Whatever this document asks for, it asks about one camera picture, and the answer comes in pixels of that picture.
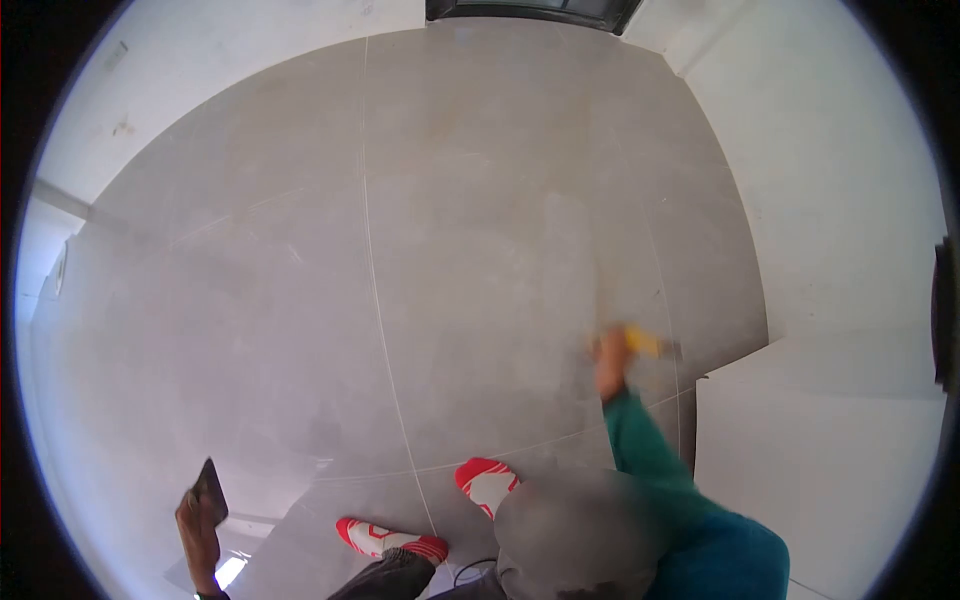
wrist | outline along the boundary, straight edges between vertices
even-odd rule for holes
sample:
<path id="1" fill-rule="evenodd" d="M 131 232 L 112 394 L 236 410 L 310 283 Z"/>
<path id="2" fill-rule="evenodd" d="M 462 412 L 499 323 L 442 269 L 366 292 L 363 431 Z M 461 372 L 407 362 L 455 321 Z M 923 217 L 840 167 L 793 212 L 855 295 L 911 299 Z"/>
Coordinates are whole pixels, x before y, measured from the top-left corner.
<path id="1" fill-rule="evenodd" d="M 600 395 L 601 404 L 607 404 L 627 387 L 627 380 L 623 374 L 605 377 L 597 381 L 597 392 Z"/>
<path id="2" fill-rule="evenodd" d="M 217 583 L 213 575 L 208 577 L 195 577 L 193 585 L 197 593 L 203 596 L 219 596 L 221 593 L 220 584 Z"/>

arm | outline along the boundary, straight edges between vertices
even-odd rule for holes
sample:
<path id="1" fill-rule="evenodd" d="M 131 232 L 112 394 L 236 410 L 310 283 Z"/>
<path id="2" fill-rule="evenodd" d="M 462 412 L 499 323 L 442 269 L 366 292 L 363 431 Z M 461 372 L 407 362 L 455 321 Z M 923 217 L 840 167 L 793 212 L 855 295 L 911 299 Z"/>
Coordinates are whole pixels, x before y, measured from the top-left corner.
<path id="1" fill-rule="evenodd" d="M 640 398 L 627 388 L 625 373 L 633 357 L 622 328 L 614 327 L 604 335 L 594 358 L 595 384 L 604 404 L 616 469 L 636 478 L 658 520 L 673 535 L 682 536 L 719 507 L 700 494 Z"/>
<path id="2" fill-rule="evenodd" d="M 604 403 L 604 420 L 616 469 L 651 483 L 693 487 L 693 480 L 650 414 L 626 387 Z"/>
<path id="3" fill-rule="evenodd" d="M 183 542 L 183 553 L 186 555 L 186 565 L 190 571 L 190 579 L 201 598 L 217 598 L 229 600 L 229 597 L 220 590 L 214 573 L 217 561 L 220 560 L 220 541 L 213 527 L 213 507 L 210 498 L 204 494 L 195 503 L 190 502 L 193 492 L 183 496 L 180 506 L 174 513 L 177 518 L 177 528 L 180 530 L 180 541 Z"/>

smartphone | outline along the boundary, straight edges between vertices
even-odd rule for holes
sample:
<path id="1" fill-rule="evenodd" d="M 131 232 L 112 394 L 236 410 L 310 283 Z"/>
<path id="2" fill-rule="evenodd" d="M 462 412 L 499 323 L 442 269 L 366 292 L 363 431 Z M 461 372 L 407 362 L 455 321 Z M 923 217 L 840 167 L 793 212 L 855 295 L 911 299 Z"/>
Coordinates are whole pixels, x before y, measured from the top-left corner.
<path id="1" fill-rule="evenodd" d="M 197 483 L 190 488 L 190 503 L 195 505 L 200 501 L 200 496 L 207 495 L 213 504 L 213 526 L 216 527 L 224 522 L 229 515 L 227 509 L 227 500 L 224 498 L 224 491 L 220 487 L 220 479 L 217 478 L 217 469 L 213 466 L 213 459 L 206 458 L 204 467 L 200 469 L 200 477 Z"/>

gray pants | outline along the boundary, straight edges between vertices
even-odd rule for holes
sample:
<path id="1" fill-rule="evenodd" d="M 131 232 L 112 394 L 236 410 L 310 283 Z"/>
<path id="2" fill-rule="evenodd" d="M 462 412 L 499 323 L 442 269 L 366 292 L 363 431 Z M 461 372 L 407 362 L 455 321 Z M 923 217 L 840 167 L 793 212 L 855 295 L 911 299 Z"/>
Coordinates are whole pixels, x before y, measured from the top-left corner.
<path id="1" fill-rule="evenodd" d="M 415 600 L 430 583 L 434 565 L 419 554 L 391 548 L 383 558 L 357 573 L 329 600 Z M 478 580 L 445 591 L 443 600 L 507 600 L 497 581 L 496 569 Z"/>
<path id="2" fill-rule="evenodd" d="M 383 559 L 357 573 L 330 596 L 329 600 L 416 600 L 433 578 L 436 568 L 419 554 L 392 548 Z M 511 590 L 508 594 L 504 588 Z M 528 598 L 613 599 L 639 597 L 630 592 L 635 585 L 609 582 L 594 589 L 555 590 L 525 579 L 502 553 L 496 568 L 480 579 L 433 596 L 435 600 L 527 600 Z"/>

hand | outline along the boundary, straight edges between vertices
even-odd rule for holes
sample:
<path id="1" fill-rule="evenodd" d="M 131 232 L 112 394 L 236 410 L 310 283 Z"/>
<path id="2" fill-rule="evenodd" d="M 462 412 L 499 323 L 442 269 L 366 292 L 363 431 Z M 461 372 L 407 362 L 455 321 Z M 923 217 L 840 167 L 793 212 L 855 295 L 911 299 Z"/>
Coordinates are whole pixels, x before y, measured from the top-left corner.
<path id="1" fill-rule="evenodd" d="M 188 491 L 174 513 L 186 566 L 198 593 L 219 596 L 220 585 L 213 577 L 220 560 L 220 542 L 213 528 L 213 505 L 206 494 L 201 495 L 199 501 L 191 501 L 192 496 L 193 492 Z"/>
<path id="2" fill-rule="evenodd" d="M 593 348 L 593 360 L 596 362 L 593 383 L 603 403 L 606 404 L 626 387 L 626 372 L 633 359 L 634 354 L 627 346 L 622 325 L 613 326 L 600 336 Z"/>

